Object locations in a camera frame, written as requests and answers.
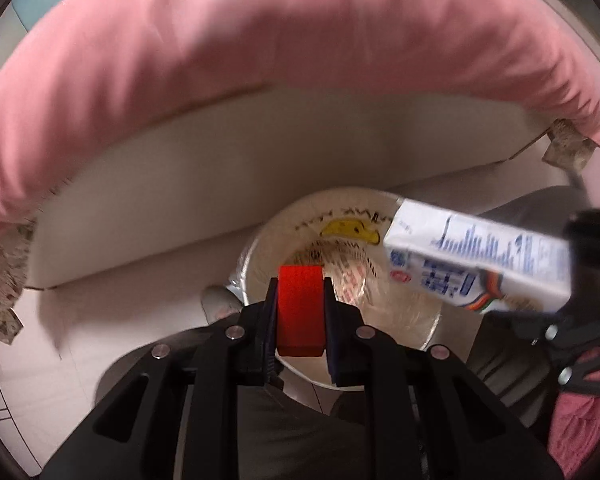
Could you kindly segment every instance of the carton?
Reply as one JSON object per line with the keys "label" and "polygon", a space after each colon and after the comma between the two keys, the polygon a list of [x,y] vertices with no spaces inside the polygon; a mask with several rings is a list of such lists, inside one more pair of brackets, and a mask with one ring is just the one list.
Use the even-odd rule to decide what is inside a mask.
{"label": "carton", "polygon": [[555,312],[571,296],[565,240],[404,200],[384,236],[392,280],[447,303]]}

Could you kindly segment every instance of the triangular cutout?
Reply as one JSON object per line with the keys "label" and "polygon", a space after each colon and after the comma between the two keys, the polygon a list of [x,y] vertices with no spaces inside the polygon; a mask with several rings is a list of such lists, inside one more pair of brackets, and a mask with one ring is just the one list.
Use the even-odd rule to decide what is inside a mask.
{"label": "triangular cutout", "polygon": [[149,377],[145,375],[129,383],[98,419],[95,432],[118,442],[128,442],[148,383]]}
{"label": "triangular cutout", "polygon": [[464,417],[467,421],[469,434],[475,442],[484,442],[503,434],[506,430],[504,423],[491,412],[480,400],[480,397],[462,379],[455,378],[454,386]]}

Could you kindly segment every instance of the white floor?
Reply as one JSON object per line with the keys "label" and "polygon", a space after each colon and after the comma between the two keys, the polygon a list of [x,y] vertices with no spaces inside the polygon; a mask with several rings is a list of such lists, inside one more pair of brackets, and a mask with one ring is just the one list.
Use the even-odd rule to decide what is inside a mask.
{"label": "white floor", "polygon": [[[543,139],[512,161],[397,191],[481,212],[568,183],[563,172],[541,162],[545,147]],[[0,436],[28,473],[39,472],[88,413],[98,380],[113,361],[138,346],[206,324],[200,293],[226,282],[251,232],[187,246],[55,290],[24,293],[16,311],[25,328],[11,347],[0,343]],[[336,392],[289,372],[283,379],[289,396],[316,410],[329,413],[337,398]]]}

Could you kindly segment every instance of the bar graph print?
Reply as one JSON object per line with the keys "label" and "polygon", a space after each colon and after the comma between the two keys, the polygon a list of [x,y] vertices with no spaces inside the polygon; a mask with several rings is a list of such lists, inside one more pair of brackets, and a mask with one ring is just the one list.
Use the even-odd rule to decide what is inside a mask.
{"label": "bar graph print", "polygon": [[448,238],[446,234],[447,229],[445,228],[442,238],[436,241],[436,245],[441,251],[472,260],[492,262],[506,269],[513,268],[515,248],[512,247],[511,242],[507,242],[506,246],[501,247],[498,239],[491,234],[487,234],[485,239],[482,236],[476,236],[475,225],[466,230],[462,239]]}

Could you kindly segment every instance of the red circular logo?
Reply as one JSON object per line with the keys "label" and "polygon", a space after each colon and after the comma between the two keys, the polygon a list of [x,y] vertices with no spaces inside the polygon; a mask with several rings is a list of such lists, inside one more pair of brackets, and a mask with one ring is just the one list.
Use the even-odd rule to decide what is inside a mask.
{"label": "red circular logo", "polygon": [[409,283],[411,281],[411,275],[407,274],[403,270],[392,270],[390,276],[399,282]]}

